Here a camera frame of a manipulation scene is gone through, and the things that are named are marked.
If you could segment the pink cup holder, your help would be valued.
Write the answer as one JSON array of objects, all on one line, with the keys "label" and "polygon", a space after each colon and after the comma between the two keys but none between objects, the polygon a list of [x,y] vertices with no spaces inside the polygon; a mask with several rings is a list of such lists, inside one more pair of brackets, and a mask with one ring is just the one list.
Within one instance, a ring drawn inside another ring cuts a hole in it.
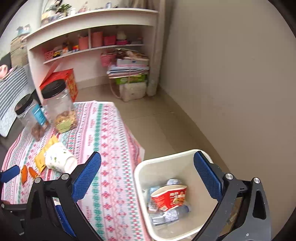
[{"label": "pink cup holder", "polygon": [[91,33],[91,46],[92,48],[103,46],[103,32]]},{"label": "pink cup holder", "polygon": [[86,50],[89,48],[88,36],[78,39],[79,50]]}]

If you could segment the white bookshelf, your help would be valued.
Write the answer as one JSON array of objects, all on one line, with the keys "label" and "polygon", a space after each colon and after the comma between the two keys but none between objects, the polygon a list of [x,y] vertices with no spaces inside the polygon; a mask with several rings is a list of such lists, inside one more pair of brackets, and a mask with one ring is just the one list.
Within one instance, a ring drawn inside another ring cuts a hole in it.
[{"label": "white bookshelf", "polygon": [[61,18],[27,35],[29,66],[38,97],[55,71],[72,69],[79,88],[108,81],[102,55],[117,48],[138,50],[149,61],[147,95],[159,83],[163,20],[149,9],[112,8]]}]

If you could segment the crushed clear plastic bottle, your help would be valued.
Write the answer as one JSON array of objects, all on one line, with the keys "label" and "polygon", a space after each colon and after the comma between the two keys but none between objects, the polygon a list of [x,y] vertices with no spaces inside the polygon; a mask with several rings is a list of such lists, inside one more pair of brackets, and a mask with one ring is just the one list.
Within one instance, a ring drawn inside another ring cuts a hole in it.
[{"label": "crushed clear plastic bottle", "polygon": [[153,226],[167,225],[187,216],[190,211],[189,206],[182,205],[165,212],[151,214],[149,218]]}]

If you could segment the white trash bin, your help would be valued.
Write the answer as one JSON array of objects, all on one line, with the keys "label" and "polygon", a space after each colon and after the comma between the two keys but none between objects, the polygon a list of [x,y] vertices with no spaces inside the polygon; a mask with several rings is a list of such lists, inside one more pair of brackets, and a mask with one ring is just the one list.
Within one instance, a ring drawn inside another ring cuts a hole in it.
[{"label": "white trash bin", "polygon": [[205,224],[217,200],[194,167],[193,149],[138,164],[134,182],[148,233],[153,240],[189,240]]}]

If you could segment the pink basket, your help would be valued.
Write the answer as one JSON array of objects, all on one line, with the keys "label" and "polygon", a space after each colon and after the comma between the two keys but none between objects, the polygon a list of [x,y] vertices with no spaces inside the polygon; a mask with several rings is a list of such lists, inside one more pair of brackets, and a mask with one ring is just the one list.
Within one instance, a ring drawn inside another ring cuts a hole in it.
[{"label": "pink basket", "polygon": [[108,67],[114,61],[115,58],[115,53],[101,54],[100,59],[102,67]]}]

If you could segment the red instant noodle bowl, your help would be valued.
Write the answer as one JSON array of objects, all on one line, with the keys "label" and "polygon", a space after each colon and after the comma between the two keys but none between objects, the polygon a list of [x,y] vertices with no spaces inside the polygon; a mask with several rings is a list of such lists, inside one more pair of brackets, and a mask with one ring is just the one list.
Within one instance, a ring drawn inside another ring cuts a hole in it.
[{"label": "red instant noodle bowl", "polygon": [[182,206],[187,192],[186,185],[166,185],[151,194],[158,209],[168,211]]}]

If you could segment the beige curtain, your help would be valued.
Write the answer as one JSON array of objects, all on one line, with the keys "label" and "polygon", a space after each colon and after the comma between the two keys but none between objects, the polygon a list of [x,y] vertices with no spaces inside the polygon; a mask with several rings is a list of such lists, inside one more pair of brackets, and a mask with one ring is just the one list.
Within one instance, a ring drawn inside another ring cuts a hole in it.
[{"label": "beige curtain", "polygon": [[175,1],[128,1],[128,6],[144,12],[151,24],[143,33],[145,51],[149,56],[149,80],[147,95],[154,96],[159,85],[163,54],[165,52],[169,27]]}]

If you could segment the grey white quilted cover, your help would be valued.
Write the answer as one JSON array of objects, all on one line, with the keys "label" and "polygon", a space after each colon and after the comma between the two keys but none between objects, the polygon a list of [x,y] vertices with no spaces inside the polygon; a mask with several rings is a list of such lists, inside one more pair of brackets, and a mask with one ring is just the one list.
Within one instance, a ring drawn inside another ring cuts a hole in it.
[{"label": "grey white quilted cover", "polygon": [[15,106],[35,90],[29,64],[17,67],[1,81],[1,136],[6,137],[16,119]]}]

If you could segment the nut jar with blue label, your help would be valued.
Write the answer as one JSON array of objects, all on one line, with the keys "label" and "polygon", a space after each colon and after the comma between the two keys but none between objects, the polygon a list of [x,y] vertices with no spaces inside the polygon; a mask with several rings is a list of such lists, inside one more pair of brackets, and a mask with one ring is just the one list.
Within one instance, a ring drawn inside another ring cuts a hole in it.
[{"label": "nut jar with blue label", "polygon": [[15,106],[15,113],[25,129],[39,141],[50,128],[41,106],[31,94],[24,96]]}]

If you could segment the snack jar with green packet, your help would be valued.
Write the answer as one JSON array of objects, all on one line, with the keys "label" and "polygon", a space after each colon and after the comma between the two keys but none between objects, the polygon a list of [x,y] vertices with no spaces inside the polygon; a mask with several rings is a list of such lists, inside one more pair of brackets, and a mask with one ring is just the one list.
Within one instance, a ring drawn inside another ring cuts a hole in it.
[{"label": "snack jar with green packet", "polygon": [[47,114],[58,133],[68,132],[77,126],[77,114],[67,89],[43,100]]}]

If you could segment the light blue paper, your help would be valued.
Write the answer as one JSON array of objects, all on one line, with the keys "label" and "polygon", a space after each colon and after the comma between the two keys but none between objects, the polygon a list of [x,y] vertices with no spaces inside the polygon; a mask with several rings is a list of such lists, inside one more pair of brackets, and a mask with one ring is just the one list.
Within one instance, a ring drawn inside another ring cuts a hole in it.
[{"label": "light blue paper", "polygon": [[182,185],[182,181],[178,179],[169,179],[166,185]]}]

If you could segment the woven storage box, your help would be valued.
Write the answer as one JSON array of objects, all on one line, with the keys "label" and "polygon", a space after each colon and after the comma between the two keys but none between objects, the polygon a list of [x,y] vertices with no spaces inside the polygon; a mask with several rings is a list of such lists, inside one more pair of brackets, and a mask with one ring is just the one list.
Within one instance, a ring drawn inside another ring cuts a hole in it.
[{"label": "woven storage box", "polygon": [[15,37],[11,41],[11,65],[12,67],[15,66],[25,66],[29,63],[28,61],[28,53],[27,53],[27,43],[24,40],[26,35],[20,35]]}]

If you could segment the blue tissue box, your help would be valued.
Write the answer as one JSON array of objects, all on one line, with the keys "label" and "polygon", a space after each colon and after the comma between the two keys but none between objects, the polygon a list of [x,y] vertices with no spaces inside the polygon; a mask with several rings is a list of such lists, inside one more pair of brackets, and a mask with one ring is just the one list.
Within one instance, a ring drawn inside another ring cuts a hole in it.
[{"label": "blue tissue box", "polygon": [[53,202],[54,202],[56,212],[57,212],[57,216],[58,216],[58,218],[60,220],[60,223],[62,225],[63,230],[67,234],[71,235],[72,237],[76,237],[76,235],[75,235],[69,221],[66,218],[66,215],[65,215],[65,213],[63,211],[63,208],[62,208],[62,206],[60,204],[59,199],[58,198],[53,198]]}]

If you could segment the white paper cup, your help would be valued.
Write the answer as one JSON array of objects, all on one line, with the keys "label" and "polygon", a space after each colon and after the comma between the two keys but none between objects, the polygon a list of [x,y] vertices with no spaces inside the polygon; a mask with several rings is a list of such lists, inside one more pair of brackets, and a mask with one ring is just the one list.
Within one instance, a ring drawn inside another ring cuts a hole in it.
[{"label": "white paper cup", "polygon": [[53,144],[45,153],[47,168],[71,174],[78,165],[76,157],[61,143]]}]

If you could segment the pink plush toy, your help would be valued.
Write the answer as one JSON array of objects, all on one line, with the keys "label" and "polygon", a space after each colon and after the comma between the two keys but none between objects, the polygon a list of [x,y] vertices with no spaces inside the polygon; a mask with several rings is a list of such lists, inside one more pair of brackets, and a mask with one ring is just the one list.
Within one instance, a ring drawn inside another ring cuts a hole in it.
[{"label": "pink plush toy", "polygon": [[4,79],[7,75],[8,75],[8,72],[9,72],[9,68],[7,65],[1,65],[0,66],[0,79]]}]

